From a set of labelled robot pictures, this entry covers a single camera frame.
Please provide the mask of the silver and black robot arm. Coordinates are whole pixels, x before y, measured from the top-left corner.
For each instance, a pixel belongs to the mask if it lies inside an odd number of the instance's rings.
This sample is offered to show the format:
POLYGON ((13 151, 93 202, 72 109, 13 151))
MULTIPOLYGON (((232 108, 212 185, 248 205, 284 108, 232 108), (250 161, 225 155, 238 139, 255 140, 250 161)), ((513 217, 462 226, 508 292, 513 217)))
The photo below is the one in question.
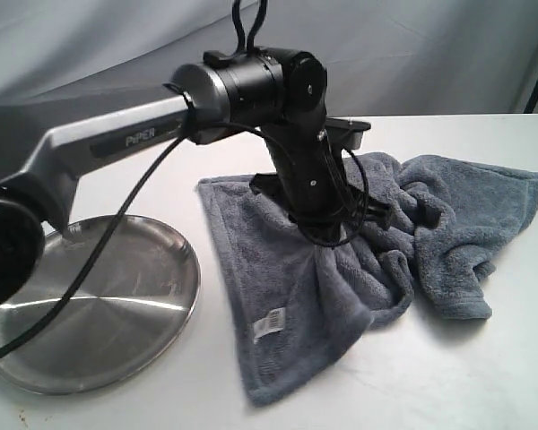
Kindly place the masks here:
POLYGON ((175 138, 205 145, 259 131, 274 172, 251 190, 318 245, 340 245, 342 224, 388 228, 390 207, 351 185, 342 162, 369 124, 328 117, 326 86, 309 52, 253 48, 208 51, 157 86, 0 105, 0 305, 34 272, 42 224, 67 227, 83 176, 175 138))

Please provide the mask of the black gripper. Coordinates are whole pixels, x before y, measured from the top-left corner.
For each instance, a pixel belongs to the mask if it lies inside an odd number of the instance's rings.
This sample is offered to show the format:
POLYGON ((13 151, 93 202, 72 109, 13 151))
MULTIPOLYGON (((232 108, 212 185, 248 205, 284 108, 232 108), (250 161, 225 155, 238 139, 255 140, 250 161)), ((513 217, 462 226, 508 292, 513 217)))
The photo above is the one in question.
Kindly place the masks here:
POLYGON ((249 182, 286 212, 299 232, 322 247, 346 245, 367 221, 389 229, 394 211, 369 194, 369 181, 354 150, 329 142, 325 123, 305 130, 284 122, 261 128, 276 172, 249 182))

